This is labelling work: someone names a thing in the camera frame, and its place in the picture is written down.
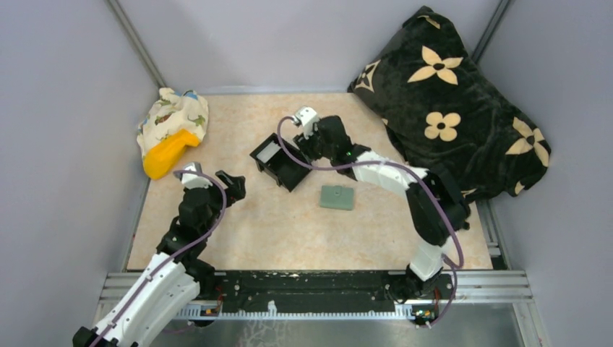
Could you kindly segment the green card holder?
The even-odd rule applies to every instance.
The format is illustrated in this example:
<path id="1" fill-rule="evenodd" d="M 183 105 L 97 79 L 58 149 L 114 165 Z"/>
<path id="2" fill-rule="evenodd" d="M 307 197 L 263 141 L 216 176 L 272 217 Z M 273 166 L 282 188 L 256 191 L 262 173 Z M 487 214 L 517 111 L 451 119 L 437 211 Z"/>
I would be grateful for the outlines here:
<path id="1" fill-rule="evenodd" d="M 355 191 L 341 185 L 324 185 L 321 187 L 319 206 L 334 210 L 353 210 Z"/>

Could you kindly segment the black plastic box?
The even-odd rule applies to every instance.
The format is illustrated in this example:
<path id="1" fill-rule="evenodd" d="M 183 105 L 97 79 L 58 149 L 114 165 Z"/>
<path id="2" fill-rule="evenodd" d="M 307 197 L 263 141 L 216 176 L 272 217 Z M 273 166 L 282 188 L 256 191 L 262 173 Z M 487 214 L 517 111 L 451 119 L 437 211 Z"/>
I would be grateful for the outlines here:
<path id="1" fill-rule="evenodd" d="M 272 157 L 268 163 L 262 163 L 260 160 L 257 160 L 256 154 L 269 142 L 276 142 L 278 145 L 280 145 L 277 134 L 272 133 L 249 155 L 255 160 L 259 172 L 266 173 L 279 187 L 283 187 L 289 192 L 292 192 L 312 170 L 303 167 L 296 161 L 292 160 L 283 150 L 281 145 L 281 150 L 277 152 L 277 154 Z"/>

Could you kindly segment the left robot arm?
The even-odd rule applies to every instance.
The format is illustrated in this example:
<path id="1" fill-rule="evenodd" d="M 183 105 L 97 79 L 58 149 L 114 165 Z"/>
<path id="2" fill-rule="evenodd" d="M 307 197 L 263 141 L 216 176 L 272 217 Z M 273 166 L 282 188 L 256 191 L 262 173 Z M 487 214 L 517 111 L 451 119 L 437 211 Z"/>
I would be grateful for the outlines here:
<path id="1" fill-rule="evenodd" d="M 215 292 L 215 268 L 199 259 L 226 210 L 246 196 L 244 176 L 198 163 L 176 171 L 184 194 L 168 231 L 139 278 L 94 327 L 80 327 L 73 346 L 149 346 L 197 297 Z"/>

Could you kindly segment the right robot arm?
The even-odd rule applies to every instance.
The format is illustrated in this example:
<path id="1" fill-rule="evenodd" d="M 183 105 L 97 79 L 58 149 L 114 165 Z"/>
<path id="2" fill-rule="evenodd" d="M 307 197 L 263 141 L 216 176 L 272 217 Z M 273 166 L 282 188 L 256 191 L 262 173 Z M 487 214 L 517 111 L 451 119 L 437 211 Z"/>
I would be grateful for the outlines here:
<path id="1" fill-rule="evenodd" d="M 453 244 L 458 267 L 464 263 L 457 232 L 468 226 L 471 210 L 450 172 L 443 166 L 420 168 L 402 164 L 352 142 L 339 116 L 317 114 L 289 117 L 301 134 L 293 138 L 305 157 L 298 164 L 314 170 L 313 161 L 325 158 L 334 171 L 354 181 L 373 184 L 406 199 L 420 242 L 406 268 L 403 288 L 409 296 L 434 289 Z"/>

